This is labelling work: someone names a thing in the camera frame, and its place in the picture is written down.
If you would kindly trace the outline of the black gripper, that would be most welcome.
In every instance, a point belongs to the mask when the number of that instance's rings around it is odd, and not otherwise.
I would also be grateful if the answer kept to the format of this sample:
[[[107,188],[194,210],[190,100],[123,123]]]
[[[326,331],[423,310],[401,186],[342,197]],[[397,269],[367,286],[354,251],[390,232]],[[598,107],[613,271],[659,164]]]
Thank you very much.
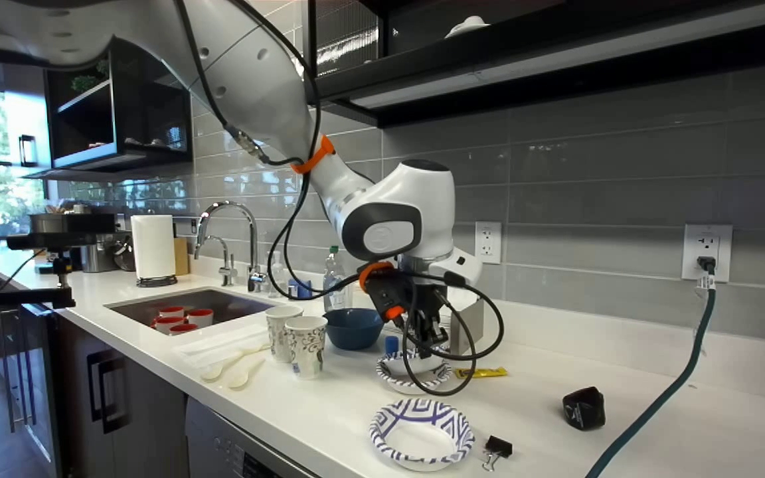
[[[371,297],[379,319],[396,324],[420,355],[427,355],[432,344],[447,339],[437,319],[437,309],[443,305],[440,286],[423,283],[413,274],[397,271],[390,262],[371,262],[364,269],[364,291]]]

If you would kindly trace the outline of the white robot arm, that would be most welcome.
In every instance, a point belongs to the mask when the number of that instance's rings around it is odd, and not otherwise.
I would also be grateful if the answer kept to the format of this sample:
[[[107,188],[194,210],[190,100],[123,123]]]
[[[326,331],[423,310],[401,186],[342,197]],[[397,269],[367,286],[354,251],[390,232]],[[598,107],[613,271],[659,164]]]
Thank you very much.
[[[112,43],[156,59],[247,153],[301,173],[379,315],[424,355],[443,344],[443,289],[480,274],[453,247],[448,168],[405,159],[383,180],[354,173],[319,131],[303,55],[247,0],[0,0],[0,62],[76,68]]]

